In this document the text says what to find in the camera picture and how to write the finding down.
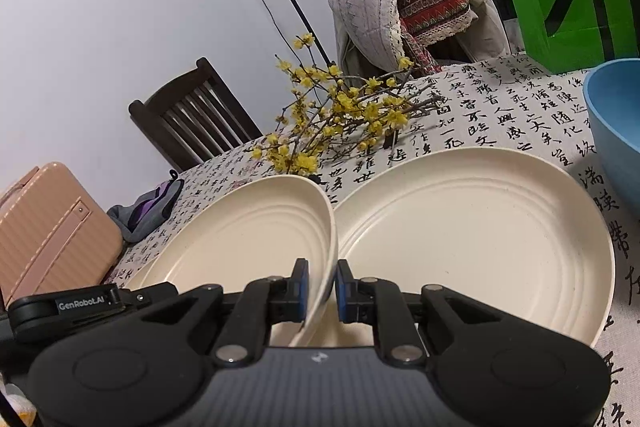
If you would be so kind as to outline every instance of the wooden chair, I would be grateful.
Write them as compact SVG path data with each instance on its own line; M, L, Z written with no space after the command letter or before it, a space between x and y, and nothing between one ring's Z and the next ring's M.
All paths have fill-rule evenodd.
M146 103L133 101L129 114L180 171L262 136L206 58Z

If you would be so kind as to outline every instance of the plate rim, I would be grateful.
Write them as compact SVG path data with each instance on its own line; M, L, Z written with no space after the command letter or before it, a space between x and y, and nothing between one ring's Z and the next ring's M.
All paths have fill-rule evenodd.
M585 199L585 203L588 203L590 209L592 212L595 212L595 214L597 216L599 216L600 218L600 222L602 224L602 229L604 230L604 232L606 232L606 237L608 239L607 244L609 245L609 262L610 262L610 267L611 267L611 278L609 281L609 292L608 292L608 296L607 296L607 306L606 306L606 312L604 314L604 317L602 318L601 322L600 322L600 326L598 327L598 332L595 336L595 338L592 340L590 346L591 347L595 347L596 344L598 343L598 340L600 339L600 336L603 332L604 326L607 323L607 317L609 316L609 312L611 309L611 305L613 302L613 293L615 290L615 285L616 285L616 257L615 257L615 251L613 248L613 243L611 242L611 238L609 235L609 229L607 228L607 223L604 219L604 216L602 215L602 213L598 210L598 208L596 207L595 203L593 202L593 200L591 199L591 197L589 196L589 193L584 190L582 187L580 187L580 185L578 184L578 182L574 179L574 177L572 177L571 174L569 174L567 171L565 171L564 169L559 168L558 166L554 165L553 163L551 163L549 160L546 160L545 158L541 157L541 156L537 156L534 154L530 154L527 152L523 152L523 151L518 151L516 149L511 149L508 147L480 147L480 146L469 146L469 147L460 147L457 149L445 149L445 150L440 150L440 151L436 151L436 152L432 152L426 155L422 155L422 156L418 156L417 158L411 158L409 160L400 162L398 165L394 165L388 169L385 169L382 172L378 172L377 174L375 174L374 176L372 176L369 180L365 181L362 185L360 185L359 187L357 187L353 192L351 192L350 194L347 195L347 197L345 197L339 204L336 205L336 207L334 208L334 213L337 214L338 211L340 210L341 206L343 206L349 199L351 199L352 197L354 197L355 194L357 194L359 191L364 190L365 187L367 187L367 185L369 185L370 183L376 181L377 179L379 179L380 177L386 175L388 172L394 171L396 169L402 168L402 167L406 167L406 165L412 163L412 162L418 162L418 161L425 161L427 158L431 158L437 155L442 155L442 154L455 154L455 153L460 153L461 151L465 151L465 152L482 152L482 154L492 154L491 151L500 151L500 152L506 152L506 153L510 153L510 154L514 154L514 155L520 155L520 156L528 156L530 160L537 160L539 162L545 163L546 165L552 167L554 170L561 172L565 178L568 178L575 186L577 186L577 188L580 189L580 194L581 194L581 198L586 198ZM337 231L337 235L338 235L338 259L346 259L346 257L342 257L342 245L339 241L340 239L340 232L339 230Z
M322 196L322 199L324 201L324 204L326 206L326 208L328 209L328 215L329 215L329 235L330 235L330 239L329 239L329 245L328 245L328 259L327 259L327 266L324 269L324 272L322 273L322 280L320 282L320 287L319 287L319 293L318 296L316 297L314 302L308 302L307 303L307 308L306 308L306 317L313 317L314 320L311 323L308 323L307 318L305 318L304 322L302 322L300 324L300 328L299 330L296 332L296 334L293 336L293 338L291 339L291 341L289 342L289 346L299 346L301 342L303 342L304 339L306 339L307 337L311 337L313 332L314 332L314 326L317 326L317 324L319 323L319 318L322 317L322 315L324 314L324 307L326 306L326 302L327 299L325 298L325 296L329 295L331 293L332 287L333 287L333 283L334 283L334 272L335 272L335 266L337 264L338 261L338 231L337 231L337 226L335 223L335 209L333 208L331 201L329 200L329 197L326 195L326 193L324 192L324 190L321 189L321 187L319 187L318 184L316 184L315 182L311 181L310 179L304 177L304 176L297 176L295 174L274 174L271 176L265 176L262 178L258 178L257 180L253 180L247 184L241 185L240 187L236 187L233 190L230 190L228 193L224 194L221 198L216 198L214 201L211 201L208 205L206 205L201 211L199 211L197 214L194 214L193 217L191 217L191 219L189 220L188 223L186 223L178 233L176 233L168 242L166 245L164 245L164 247L162 248L161 251L158 252L158 254L156 254L156 256L149 261L148 263L146 263L145 265L143 265L142 267L140 267L140 269L134 273L132 275L132 277L127 280L127 282L125 283L124 287L127 289L130 289L132 291L135 291L136 289L140 289L140 288L136 288L136 289L132 289L129 287L129 283L136 277L136 275L146 269L146 273L142 276L142 279L140 280L140 284L141 285L145 285L145 280L146 277L148 276L149 272L151 272L151 270L153 269L153 265L158 261L158 259L160 258L160 256L164 253L164 251L169 248L169 246L172 244L172 242L174 242L176 240L176 238L185 230L187 230L187 228L189 227L189 225L191 223L193 223L198 216L200 216L200 214L202 214L203 212L205 212L207 209L209 209L210 207L212 207L214 204L220 203L220 201L224 200L225 198L230 197L232 194L234 194L235 192L238 192L240 190L246 190L247 187L250 187L252 185L256 185L262 182L273 182L273 180L275 179L291 179L291 180L295 180L296 182L299 182L300 180L302 180L302 182L311 185L313 188L315 188L315 190L318 192L318 194L320 194Z

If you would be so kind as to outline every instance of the white wall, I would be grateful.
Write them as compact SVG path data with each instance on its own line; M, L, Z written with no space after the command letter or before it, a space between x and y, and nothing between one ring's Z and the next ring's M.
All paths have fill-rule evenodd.
M266 0L285 35L305 31ZM335 57L326 0L298 0ZM0 0L0 190L64 162L104 208L167 179L127 106L207 57L263 131L290 98L287 57L260 0Z

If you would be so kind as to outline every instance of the tablecloth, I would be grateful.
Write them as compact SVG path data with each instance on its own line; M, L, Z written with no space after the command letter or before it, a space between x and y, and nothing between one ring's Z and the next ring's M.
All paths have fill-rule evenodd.
M321 186L337 204L398 162L466 146L514 148L565 169L601 210L616 254L613 304L596 346L609 366L611 393L597 426L640 425L640 222L609 185L598 160L582 95L586 73L551 75L526 55L514 55L450 66L419 79L412 89L432 82L445 97L443 107L411 121L392 153L380 148L321 166ZM171 218L130 248L108 280L123 285L209 203L267 170L266 163L238 148L183 173L184 189Z

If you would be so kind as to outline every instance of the gray cloth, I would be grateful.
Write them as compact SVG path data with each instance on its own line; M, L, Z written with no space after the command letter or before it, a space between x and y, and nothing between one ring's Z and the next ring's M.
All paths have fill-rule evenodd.
M116 204L107 210L107 215L120 228L128 243L138 243L164 223L174 209L184 180L171 172L172 180L164 182L155 190L142 194L131 206Z

